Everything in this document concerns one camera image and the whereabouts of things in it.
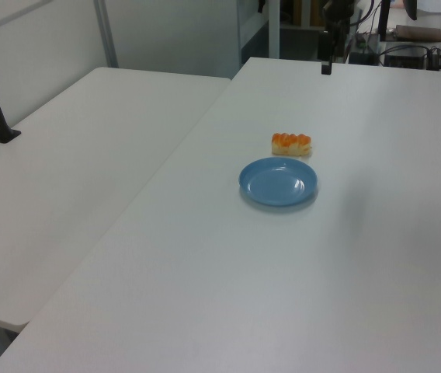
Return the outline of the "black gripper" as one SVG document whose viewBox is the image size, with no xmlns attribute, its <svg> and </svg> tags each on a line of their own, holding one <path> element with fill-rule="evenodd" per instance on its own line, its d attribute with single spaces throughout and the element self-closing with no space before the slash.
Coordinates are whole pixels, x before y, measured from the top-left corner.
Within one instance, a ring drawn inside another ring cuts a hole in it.
<svg viewBox="0 0 441 373">
<path fill-rule="evenodd" d="M 321 61 L 321 73 L 332 73 L 332 53 L 339 54 L 341 40 L 341 21 L 349 20 L 355 10 L 354 0 L 328 0 L 322 8 L 326 22 L 333 23 L 332 37 L 328 31 L 321 31 L 318 38 L 318 59 Z"/>
</svg>

